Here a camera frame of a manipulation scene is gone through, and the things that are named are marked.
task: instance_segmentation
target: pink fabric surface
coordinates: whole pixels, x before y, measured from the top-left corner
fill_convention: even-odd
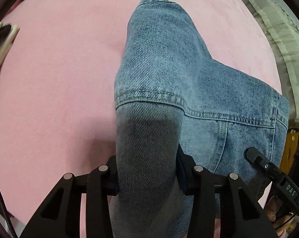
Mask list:
[[[115,153],[114,79],[139,1],[25,0],[4,19],[20,32],[0,74],[0,189],[23,223],[64,173],[89,173]],[[172,1],[214,59],[281,93],[268,41],[241,0]]]

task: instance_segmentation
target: black device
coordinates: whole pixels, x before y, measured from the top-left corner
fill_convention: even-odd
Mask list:
[[[299,215],[299,189],[256,148],[245,158],[278,187],[278,196]],[[178,146],[176,175],[179,187],[194,196],[187,238],[213,238],[216,212],[215,194],[220,194],[221,238],[277,238],[265,212],[236,173],[213,174],[196,165]],[[88,175],[66,173],[39,206],[20,238],[79,238],[82,193],[87,194],[87,238],[112,238],[107,196],[119,192],[116,157],[109,158]]]

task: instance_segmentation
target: wire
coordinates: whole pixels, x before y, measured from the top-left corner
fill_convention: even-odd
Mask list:
[[[290,219],[288,219],[285,223],[283,223],[282,225],[280,225],[279,227],[275,228],[275,230],[280,229],[282,226],[284,226],[285,224],[287,224],[290,220],[292,220],[295,217],[295,214],[292,215],[292,217]]]
[[[5,222],[7,223],[7,226],[9,227],[9,231],[11,232],[13,238],[18,238],[18,236],[17,236],[17,234],[15,232],[15,229],[14,229],[14,227],[12,225],[9,213],[8,213],[8,211],[6,209],[6,206],[5,206],[5,203],[4,203],[4,200],[3,200],[1,192],[0,192],[0,206],[1,206],[1,210],[3,212],[3,217],[5,219]]]

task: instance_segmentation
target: blue denim fabric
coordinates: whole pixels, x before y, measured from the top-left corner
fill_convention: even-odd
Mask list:
[[[174,2],[141,0],[131,16],[115,102],[115,237],[187,233],[193,197],[185,197],[177,183],[179,142],[211,172],[237,173],[257,198],[265,180],[243,152],[256,147],[280,163],[288,101],[266,83],[213,60],[189,15]]]

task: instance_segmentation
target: metal pin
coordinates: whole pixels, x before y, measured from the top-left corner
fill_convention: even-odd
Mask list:
[[[194,166],[193,169],[194,169],[195,171],[197,171],[197,172],[201,172],[201,171],[203,170],[203,167],[200,166],[200,165],[196,165],[196,166]]]
[[[65,180],[69,180],[69,179],[71,179],[71,178],[72,178],[72,173],[66,173],[66,174],[64,174],[64,175],[63,175],[63,178],[64,178]]]
[[[106,170],[108,170],[108,166],[107,165],[101,165],[101,166],[99,166],[99,171],[105,172]]]
[[[239,176],[236,173],[230,173],[230,178],[236,180]]]

